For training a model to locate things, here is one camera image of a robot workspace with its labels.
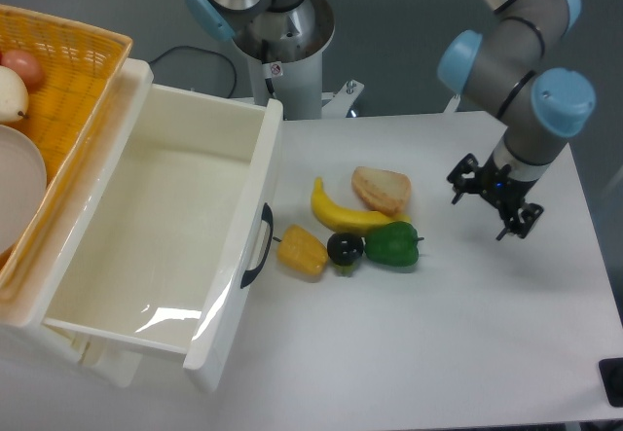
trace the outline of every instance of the drawer box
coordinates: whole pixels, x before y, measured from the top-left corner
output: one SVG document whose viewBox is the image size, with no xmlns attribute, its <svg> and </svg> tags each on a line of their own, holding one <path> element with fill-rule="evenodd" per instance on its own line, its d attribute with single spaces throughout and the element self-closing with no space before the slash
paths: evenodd
<svg viewBox="0 0 623 431">
<path fill-rule="evenodd" d="M 272 222 L 262 220 L 271 220 L 282 109 L 148 89 L 75 254 L 43 284 L 48 303 L 40 297 L 35 311 L 72 343 L 177 359 L 212 390 L 248 293 L 242 278 L 270 245 Z"/>
</svg>

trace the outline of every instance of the green pepper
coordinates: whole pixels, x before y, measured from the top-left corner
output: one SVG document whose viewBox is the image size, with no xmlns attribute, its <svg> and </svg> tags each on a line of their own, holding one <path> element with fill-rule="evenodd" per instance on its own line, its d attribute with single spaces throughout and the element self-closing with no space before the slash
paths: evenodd
<svg viewBox="0 0 623 431">
<path fill-rule="evenodd" d="M 364 251 L 370 261 L 406 268 L 418 261 L 418 231 L 407 222 L 392 222 L 374 229 L 365 237 Z"/>
</svg>

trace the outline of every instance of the banana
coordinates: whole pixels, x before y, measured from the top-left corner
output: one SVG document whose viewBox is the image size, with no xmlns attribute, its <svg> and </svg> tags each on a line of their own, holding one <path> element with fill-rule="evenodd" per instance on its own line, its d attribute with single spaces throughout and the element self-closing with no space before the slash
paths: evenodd
<svg viewBox="0 0 623 431">
<path fill-rule="evenodd" d="M 311 210 L 322 225 L 333 232 L 348 232 L 359 236 L 365 236 L 371 230 L 397 220 L 411 222 L 409 216 L 404 214 L 389 217 L 376 210 L 355 210 L 342 207 L 324 192 L 322 178 L 320 177 L 317 177 L 313 182 Z"/>
</svg>

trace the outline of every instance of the black drawer handle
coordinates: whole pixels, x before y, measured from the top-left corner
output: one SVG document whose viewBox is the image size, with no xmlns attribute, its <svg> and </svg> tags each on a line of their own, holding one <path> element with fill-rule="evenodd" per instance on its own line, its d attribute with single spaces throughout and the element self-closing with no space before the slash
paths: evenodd
<svg viewBox="0 0 623 431">
<path fill-rule="evenodd" d="M 269 249 L 271 249 L 271 241 L 273 241 L 273 212 L 268 204 L 264 203 L 264 207 L 262 208 L 262 220 L 269 225 L 269 241 L 266 243 L 266 250 L 264 251 L 264 256 L 262 256 L 262 261 L 258 264 L 255 269 L 247 269 L 244 271 L 242 275 L 242 282 L 240 283 L 240 288 L 244 288 L 255 280 L 255 277 L 258 276 L 262 268 L 264 267 L 264 263 L 266 263 L 266 258 L 269 256 Z"/>
</svg>

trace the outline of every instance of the wicker basket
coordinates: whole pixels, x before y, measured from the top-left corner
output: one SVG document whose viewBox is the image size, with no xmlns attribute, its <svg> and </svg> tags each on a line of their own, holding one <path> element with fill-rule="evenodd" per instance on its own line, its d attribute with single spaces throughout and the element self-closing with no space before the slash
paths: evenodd
<svg viewBox="0 0 623 431">
<path fill-rule="evenodd" d="M 97 112 L 131 45 L 124 35 L 0 5 L 0 51 L 31 52 L 46 73 L 44 85 L 30 94 L 28 118 L 9 126 L 35 143 L 48 172 L 48 189 L 37 214 L 13 248 L 0 255 L 0 290 L 14 284 L 20 260 L 34 249 L 37 236 L 61 206 L 71 170 L 87 147 Z"/>
</svg>

